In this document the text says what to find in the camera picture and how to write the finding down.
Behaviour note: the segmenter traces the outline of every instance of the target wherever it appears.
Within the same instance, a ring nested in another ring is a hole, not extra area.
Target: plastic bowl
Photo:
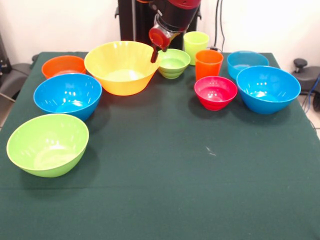
[[[79,118],[46,114],[20,125],[10,136],[6,152],[13,164],[39,177],[69,172],[83,156],[89,130]]]
[[[95,111],[101,94],[101,84],[92,76],[69,73],[41,83],[33,100],[47,114],[69,114],[85,121]]]
[[[242,100],[258,114],[273,114],[288,106],[301,91],[290,73],[272,66],[252,66],[236,79]]]
[[[190,56],[182,50],[170,48],[166,52],[159,51],[160,66],[158,71],[166,79],[178,78],[190,63]]]
[[[42,74],[46,79],[61,74],[86,73],[85,61],[79,56],[57,56],[46,61],[42,66]]]
[[[218,111],[226,107],[237,95],[233,81],[222,76],[206,76],[194,84],[200,103],[208,110]]]
[[[228,73],[236,80],[244,69],[253,66],[269,66],[268,59],[254,51],[235,51],[227,57]]]
[[[153,51],[137,41],[110,42],[91,50],[84,65],[107,92],[133,95],[145,89],[159,67],[159,58],[151,63]]]

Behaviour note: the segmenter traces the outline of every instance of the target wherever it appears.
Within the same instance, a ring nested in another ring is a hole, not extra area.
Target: blue bowl
[[[288,106],[301,91],[290,73],[272,66],[252,66],[242,70],[236,84],[242,100],[258,114],[273,114]]]
[[[68,73],[41,83],[33,100],[46,114],[69,114],[85,121],[95,111],[101,94],[102,86],[92,76]]]
[[[244,69],[253,66],[269,66],[268,59],[254,51],[235,51],[227,57],[228,73],[236,80]]]

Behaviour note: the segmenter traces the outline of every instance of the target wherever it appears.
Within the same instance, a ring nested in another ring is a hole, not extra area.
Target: orange cup
[[[56,75],[71,73],[86,73],[85,60],[79,56],[64,55],[51,58],[42,66],[42,73],[46,79]]]
[[[195,79],[218,76],[224,56],[215,50],[201,50],[195,55]]]

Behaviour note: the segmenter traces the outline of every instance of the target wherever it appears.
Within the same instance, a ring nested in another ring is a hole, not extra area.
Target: white wall
[[[120,39],[117,0],[0,0],[0,32],[11,62],[42,51],[89,51]],[[216,0],[202,0],[198,30],[215,37]],[[292,70],[294,58],[320,65],[320,0],[224,0],[225,52],[274,53]],[[218,47],[221,46],[221,35]]]
[[[117,0],[0,0],[0,33],[11,63],[120,40],[117,6]]]
[[[198,30],[210,35],[212,45],[216,3],[202,0],[198,23]],[[225,52],[271,52],[286,71],[294,69],[293,60],[298,57],[320,66],[320,0],[224,0],[222,23]],[[219,33],[218,47],[221,42]]]

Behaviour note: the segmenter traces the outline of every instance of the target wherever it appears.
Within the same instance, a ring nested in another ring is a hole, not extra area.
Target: black chair
[[[30,67],[28,63],[11,65],[0,35],[0,128],[31,72]]]
[[[301,85],[301,94],[307,95],[314,88],[312,105],[314,111],[320,112],[320,82],[317,83],[320,75],[320,66],[307,66],[308,62],[302,58],[295,59],[293,63],[296,70],[292,75],[298,79]]]

